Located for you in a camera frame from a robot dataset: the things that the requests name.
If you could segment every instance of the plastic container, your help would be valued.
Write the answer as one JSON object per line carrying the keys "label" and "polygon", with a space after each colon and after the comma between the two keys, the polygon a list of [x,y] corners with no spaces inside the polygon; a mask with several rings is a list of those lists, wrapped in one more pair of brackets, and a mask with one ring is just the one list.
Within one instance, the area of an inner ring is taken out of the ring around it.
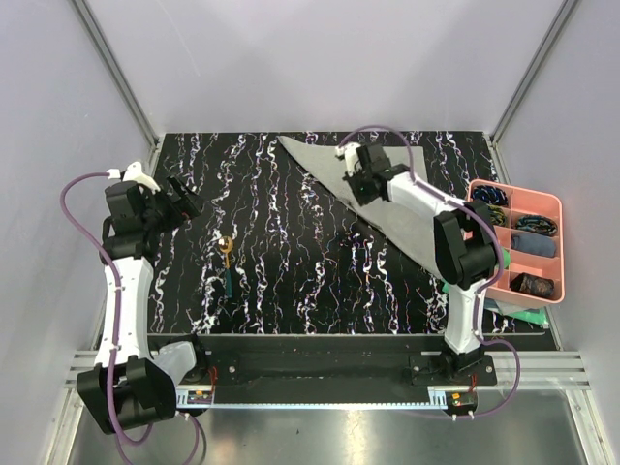
{"label": "plastic container", "polygon": [[[506,184],[475,179],[469,185],[468,199],[472,199],[472,191],[476,186],[495,186],[506,192],[508,206],[503,207],[508,218],[509,228],[495,226],[495,233],[500,244],[511,254],[511,265],[504,270],[502,278],[491,286],[486,295],[502,302],[512,303],[524,308],[541,308],[545,305],[559,303],[564,299],[564,241],[562,225],[562,203],[560,200],[543,192],[530,191]],[[518,219],[524,215],[542,215],[552,219],[558,225],[558,232],[551,237],[555,242],[555,257],[538,257],[511,249],[512,234]],[[511,281],[520,273],[530,273],[541,278],[552,279],[555,289],[551,298],[511,291]]]}

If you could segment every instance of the gray rolled cloth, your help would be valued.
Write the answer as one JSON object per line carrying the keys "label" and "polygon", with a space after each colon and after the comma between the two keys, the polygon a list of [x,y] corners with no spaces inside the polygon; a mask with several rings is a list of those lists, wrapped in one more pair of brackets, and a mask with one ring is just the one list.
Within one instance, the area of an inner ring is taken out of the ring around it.
{"label": "gray rolled cloth", "polygon": [[551,237],[534,232],[512,231],[511,248],[539,257],[555,257],[555,242]]}

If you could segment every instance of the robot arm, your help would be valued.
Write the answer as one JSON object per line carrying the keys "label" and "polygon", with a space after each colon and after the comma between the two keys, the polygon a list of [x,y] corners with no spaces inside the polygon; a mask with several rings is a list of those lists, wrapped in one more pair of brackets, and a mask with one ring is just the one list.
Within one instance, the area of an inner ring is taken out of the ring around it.
{"label": "robot arm", "polygon": [[[200,370],[198,339],[186,338],[151,356],[146,341],[146,308],[153,280],[153,260],[161,233],[173,231],[202,212],[202,200],[178,180],[168,178],[173,195],[142,172],[139,162],[126,171],[110,170],[119,179],[106,189],[110,216],[104,221],[103,247],[121,276],[120,321],[115,321],[116,285],[105,265],[108,298],[102,342],[95,367],[77,376],[77,392],[101,429],[113,433],[106,378],[114,375],[113,402],[123,429],[171,419],[176,412],[175,387],[188,372]],[[114,325],[119,326],[116,362],[109,366]]]}
{"label": "robot arm", "polygon": [[[474,331],[481,329],[485,294],[479,289],[493,275],[497,258],[488,234],[455,205],[471,209],[490,226],[488,207],[481,201],[449,196],[421,179],[414,182],[407,167],[391,165],[379,144],[350,143],[337,149],[336,156],[346,163],[344,179],[360,205],[381,198],[414,211],[422,221],[433,222],[435,261],[450,284],[444,356],[450,367],[446,368],[458,372],[476,363],[482,353]],[[463,231],[470,237],[465,239]]]}

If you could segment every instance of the gray cloth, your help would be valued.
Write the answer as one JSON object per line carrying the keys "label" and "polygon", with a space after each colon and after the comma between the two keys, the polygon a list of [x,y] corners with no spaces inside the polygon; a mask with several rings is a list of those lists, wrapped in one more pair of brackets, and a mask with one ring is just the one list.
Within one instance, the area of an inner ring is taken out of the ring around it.
{"label": "gray cloth", "polygon": [[555,257],[555,242],[550,237],[534,232],[513,231],[511,247],[519,252],[539,257]]}
{"label": "gray cloth", "polygon": [[[376,200],[360,206],[349,184],[343,179],[345,163],[335,157],[335,146],[310,145],[284,136],[279,140],[287,152],[338,200],[381,231],[414,262],[441,278],[435,264],[432,221],[422,220],[413,211],[392,202]],[[385,147],[385,150],[393,165],[402,163],[409,167],[406,147]],[[413,150],[416,173],[426,181],[424,150],[422,147],[413,147]]]}

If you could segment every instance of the gray wall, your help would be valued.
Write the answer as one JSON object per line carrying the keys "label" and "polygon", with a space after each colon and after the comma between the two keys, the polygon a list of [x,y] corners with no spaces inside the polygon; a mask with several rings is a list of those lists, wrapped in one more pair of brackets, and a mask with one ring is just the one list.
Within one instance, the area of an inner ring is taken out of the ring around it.
{"label": "gray wall", "polygon": [[620,3],[581,2],[500,141],[511,181],[564,203],[566,299],[562,340],[585,359],[620,456]]}
{"label": "gray wall", "polygon": [[[65,222],[58,195],[147,147],[68,1],[0,2],[0,63],[0,461],[32,465],[104,297],[97,253]],[[96,235],[106,185],[70,198]]]}
{"label": "gray wall", "polygon": [[490,131],[561,0],[90,0],[159,132]]}

